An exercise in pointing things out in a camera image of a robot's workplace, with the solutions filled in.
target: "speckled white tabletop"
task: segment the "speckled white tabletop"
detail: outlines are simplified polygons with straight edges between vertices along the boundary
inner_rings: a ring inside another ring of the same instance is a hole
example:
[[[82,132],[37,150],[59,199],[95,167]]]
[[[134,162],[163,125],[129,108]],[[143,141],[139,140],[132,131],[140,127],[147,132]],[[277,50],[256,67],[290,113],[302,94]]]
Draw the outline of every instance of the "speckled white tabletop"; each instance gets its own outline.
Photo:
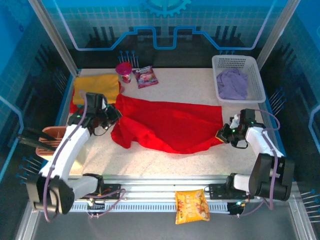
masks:
[[[211,68],[156,68],[159,84],[138,89],[133,78],[122,85],[124,95],[148,101],[204,104],[217,106]],[[81,76],[115,73],[114,69],[83,69]],[[245,109],[245,105],[223,106],[223,122]],[[256,120],[262,123],[260,113]],[[148,149],[133,142],[125,149],[111,139],[112,129],[103,136],[91,136],[86,143],[86,160],[82,168],[72,168],[70,176],[95,173],[130,176],[199,176],[250,174],[256,161],[253,150],[236,149],[230,144],[213,146],[195,154],[172,154]]]

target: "white plastic basket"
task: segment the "white plastic basket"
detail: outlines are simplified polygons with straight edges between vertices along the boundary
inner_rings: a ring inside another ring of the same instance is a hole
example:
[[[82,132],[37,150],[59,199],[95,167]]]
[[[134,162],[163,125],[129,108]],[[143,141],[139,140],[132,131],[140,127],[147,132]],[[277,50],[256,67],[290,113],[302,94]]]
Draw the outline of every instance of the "white plastic basket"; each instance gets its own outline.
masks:
[[[219,105],[259,104],[266,101],[264,85],[261,80],[256,60],[243,55],[216,55],[212,57],[215,93]],[[237,68],[248,75],[248,89],[245,100],[222,99],[219,97],[217,76],[226,69]]]

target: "glass panel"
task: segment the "glass panel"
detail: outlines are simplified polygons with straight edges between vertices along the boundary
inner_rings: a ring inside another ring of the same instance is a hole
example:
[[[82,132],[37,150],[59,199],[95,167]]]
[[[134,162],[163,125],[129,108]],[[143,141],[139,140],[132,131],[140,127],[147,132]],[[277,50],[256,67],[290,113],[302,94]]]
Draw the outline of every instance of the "glass panel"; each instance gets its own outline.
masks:
[[[140,66],[208,68],[218,54],[257,57],[286,2],[43,1],[78,68],[136,56]]]
[[[319,11],[317,0],[300,2],[261,70],[271,109],[282,126],[279,132],[285,151],[295,161],[294,178],[302,193],[315,189],[316,195],[320,194]],[[319,234],[320,224],[313,226]]]
[[[0,32],[0,96],[20,110],[24,129],[54,126],[70,73],[28,1],[0,1]],[[24,182],[36,172],[22,160],[35,149],[17,144],[20,129],[0,100],[1,239],[15,239],[28,200]]]

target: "yellow cloth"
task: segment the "yellow cloth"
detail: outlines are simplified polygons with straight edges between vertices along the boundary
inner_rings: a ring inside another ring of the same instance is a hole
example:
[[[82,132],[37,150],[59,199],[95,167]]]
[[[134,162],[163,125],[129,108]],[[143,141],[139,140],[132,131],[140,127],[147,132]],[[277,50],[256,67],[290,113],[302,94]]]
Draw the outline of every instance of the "yellow cloth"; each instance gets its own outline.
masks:
[[[118,75],[78,76],[74,81],[73,104],[85,104],[84,100],[80,97],[80,90],[86,93],[103,94],[109,104],[114,104],[119,94]]]

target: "purple cloth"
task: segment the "purple cloth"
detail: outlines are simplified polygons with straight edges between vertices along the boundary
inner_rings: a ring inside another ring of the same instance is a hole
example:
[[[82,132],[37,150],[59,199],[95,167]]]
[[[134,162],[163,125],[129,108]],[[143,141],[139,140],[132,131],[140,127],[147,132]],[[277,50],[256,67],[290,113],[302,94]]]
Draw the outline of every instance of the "purple cloth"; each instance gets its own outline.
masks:
[[[237,68],[224,70],[217,77],[219,97],[229,100],[245,100],[248,92],[248,75]]]

